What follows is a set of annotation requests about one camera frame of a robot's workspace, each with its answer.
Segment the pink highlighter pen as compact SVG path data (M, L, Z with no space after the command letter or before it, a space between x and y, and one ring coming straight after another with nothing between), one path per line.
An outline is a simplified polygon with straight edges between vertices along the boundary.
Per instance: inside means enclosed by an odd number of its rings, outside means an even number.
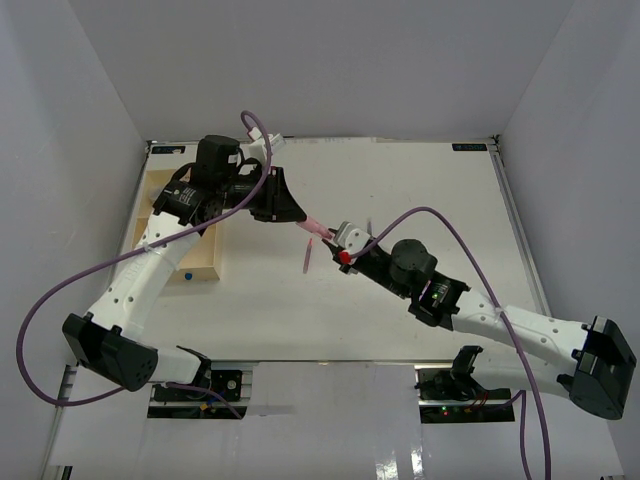
M306 232L316 235L321 239L332 240L334 234L329 230L328 227L322 225L320 222L312 218L311 216L307 216L304 221L297 222L297 226L305 230Z

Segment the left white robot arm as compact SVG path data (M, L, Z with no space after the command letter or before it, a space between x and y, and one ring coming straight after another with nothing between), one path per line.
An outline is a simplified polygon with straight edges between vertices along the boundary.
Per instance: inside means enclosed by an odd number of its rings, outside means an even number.
M128 391L176 382L191 399L209 392L212 377L203 368L203 355L184 347L158 350L141 338L157 298L208 230L208 221L235 210L248 210L261 222L306 221L283 169L266 164L266 154L282 147L283 137L263 139L258 130L250 137L246 149L229 137L204 137L195 161L177 169L159 191L137 244L141 254L124 263L85 315L71 314L63 324L82 367Z

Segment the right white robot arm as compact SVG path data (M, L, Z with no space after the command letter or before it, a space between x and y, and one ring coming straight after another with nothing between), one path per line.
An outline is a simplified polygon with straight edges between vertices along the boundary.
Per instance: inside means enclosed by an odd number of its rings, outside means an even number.
M483 337L524 353L528 363L493 359L464 346L451 366L420 380L433 398L473 400L501 388L539 389L569 399L606 420L622 418L637 359L618 324L561 320L514 306L498 307L485 294L437 271L436 258L416 239L391 251L350 222L326 241L345 274L361 274L407 301L408 312L429 327Z

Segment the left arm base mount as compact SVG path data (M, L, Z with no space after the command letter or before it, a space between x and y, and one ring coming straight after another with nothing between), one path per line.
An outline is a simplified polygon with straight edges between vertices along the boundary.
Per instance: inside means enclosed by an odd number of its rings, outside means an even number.
M244 371L220 368L192 349L200 365L194 380L179 386L177 382L156 384L147 409L149 419L174 420L242 420L247 412L248 397L243 396Z

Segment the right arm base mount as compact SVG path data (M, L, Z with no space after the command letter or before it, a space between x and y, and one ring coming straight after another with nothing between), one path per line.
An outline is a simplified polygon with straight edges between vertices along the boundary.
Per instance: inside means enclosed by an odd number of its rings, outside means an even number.
M486 389L472 378L479 346L464 346L451 364L415 367L414 389L423 425L501 423L515 420L522 397L508 388Z

